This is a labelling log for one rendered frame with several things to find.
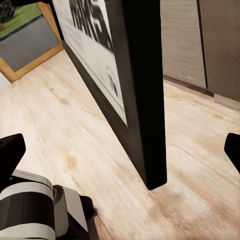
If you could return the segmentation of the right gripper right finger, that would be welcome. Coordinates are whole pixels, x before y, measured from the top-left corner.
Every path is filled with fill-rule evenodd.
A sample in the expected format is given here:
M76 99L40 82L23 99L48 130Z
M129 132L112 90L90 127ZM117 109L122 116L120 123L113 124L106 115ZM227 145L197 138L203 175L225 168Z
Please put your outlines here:
M224 151L240 173L240 135L235 133L228 133Z

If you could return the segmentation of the poster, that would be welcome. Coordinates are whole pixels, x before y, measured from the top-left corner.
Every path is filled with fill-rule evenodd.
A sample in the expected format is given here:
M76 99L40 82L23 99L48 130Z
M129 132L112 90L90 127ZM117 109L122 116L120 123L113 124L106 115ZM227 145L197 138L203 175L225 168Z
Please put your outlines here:
M49 0L64 50L151 191L167 183L160 0Z

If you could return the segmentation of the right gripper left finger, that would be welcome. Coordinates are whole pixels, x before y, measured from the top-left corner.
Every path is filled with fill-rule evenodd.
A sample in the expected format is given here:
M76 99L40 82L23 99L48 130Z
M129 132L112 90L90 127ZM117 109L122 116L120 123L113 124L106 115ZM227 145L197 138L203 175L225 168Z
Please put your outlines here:
M21 133L0 139L0 193L26 152Z

